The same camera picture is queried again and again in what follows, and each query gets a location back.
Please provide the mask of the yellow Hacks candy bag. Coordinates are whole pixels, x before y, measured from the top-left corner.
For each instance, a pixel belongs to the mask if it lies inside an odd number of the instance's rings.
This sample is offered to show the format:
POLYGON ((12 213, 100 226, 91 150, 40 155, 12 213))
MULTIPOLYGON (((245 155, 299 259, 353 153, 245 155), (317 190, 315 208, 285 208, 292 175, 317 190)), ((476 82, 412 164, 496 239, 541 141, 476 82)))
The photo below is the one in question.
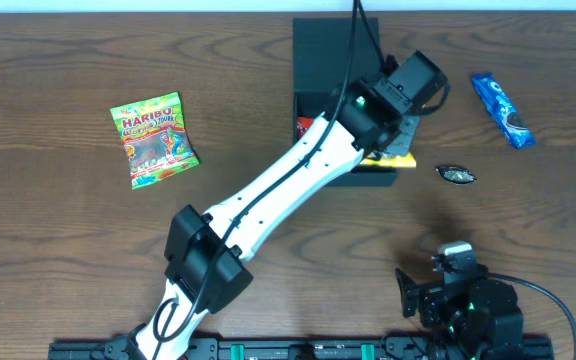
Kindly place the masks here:
POLYGON ((363 159, 360 166, 365 167, 380 167, 380 168, 415 168, 417 166, 416 159, 411 153, 405 156, 381 156, 379 159, 376 157, 368 157, 363 159))

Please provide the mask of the red Hacks candy bag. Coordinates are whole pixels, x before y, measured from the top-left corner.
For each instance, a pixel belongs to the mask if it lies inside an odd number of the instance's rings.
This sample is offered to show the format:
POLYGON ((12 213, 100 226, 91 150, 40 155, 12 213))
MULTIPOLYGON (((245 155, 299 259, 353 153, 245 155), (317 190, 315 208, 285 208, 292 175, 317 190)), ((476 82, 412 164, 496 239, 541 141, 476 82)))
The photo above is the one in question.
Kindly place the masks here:
POLYGON ((296 135, 297 139, 301 139, 305 133, 310 129, 314 122, 313 118, 310 117, 298 117, 296 121, 296 135))

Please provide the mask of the blue Oreo cookie pack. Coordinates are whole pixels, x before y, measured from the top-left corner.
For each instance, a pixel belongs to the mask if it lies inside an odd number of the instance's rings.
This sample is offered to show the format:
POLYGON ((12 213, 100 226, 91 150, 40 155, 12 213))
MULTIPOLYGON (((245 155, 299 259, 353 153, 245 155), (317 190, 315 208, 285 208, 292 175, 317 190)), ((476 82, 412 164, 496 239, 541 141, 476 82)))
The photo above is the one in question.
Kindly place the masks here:
POLYGON ((534 136, 523 123, 518 110, 492 73, 473 75, 472 84, 487 113, 512 147, 521 149, 536 144, 534 136))

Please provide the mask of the green Haribo gummy bag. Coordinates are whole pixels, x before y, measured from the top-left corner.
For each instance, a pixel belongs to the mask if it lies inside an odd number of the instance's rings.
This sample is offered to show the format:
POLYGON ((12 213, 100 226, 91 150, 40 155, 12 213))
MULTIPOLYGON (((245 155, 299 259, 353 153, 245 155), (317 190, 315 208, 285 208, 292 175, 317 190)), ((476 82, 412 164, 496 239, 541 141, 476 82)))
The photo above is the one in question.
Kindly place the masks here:
POLYGON ((177 92, 117 106, 110 113, 129 161, 133 190, 200 164, 177 92))

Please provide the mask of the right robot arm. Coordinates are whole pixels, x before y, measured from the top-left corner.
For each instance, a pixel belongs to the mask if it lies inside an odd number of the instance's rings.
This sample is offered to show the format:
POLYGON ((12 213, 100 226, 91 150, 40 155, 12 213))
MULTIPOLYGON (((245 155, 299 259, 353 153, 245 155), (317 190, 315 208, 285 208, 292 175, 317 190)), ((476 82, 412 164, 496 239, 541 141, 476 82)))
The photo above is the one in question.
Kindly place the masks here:
POLYGON ((524 357, 524 319, 513 286, 479 271, 446 272, 444 279, 418 284, 395 271, 402 313, 418 315, 433 331, 429 359, 512 360, 524 357))

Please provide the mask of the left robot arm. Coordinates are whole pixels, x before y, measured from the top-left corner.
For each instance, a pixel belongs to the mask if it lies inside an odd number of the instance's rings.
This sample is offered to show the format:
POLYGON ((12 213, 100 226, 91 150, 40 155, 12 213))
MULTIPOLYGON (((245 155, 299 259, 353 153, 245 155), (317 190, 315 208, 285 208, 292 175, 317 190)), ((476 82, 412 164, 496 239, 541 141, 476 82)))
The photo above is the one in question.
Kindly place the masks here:
POLYGON ((208 313, 252 282, 245 265, 266 238, 319 189, 384 152, 426 97, 401 80, 355 81, 332 112, 321 113, 286 154, 232 197, 203 213, 186 206, 172 219, 166 285, 150 322, 131 333, 130 359, 178 359, 208 313))

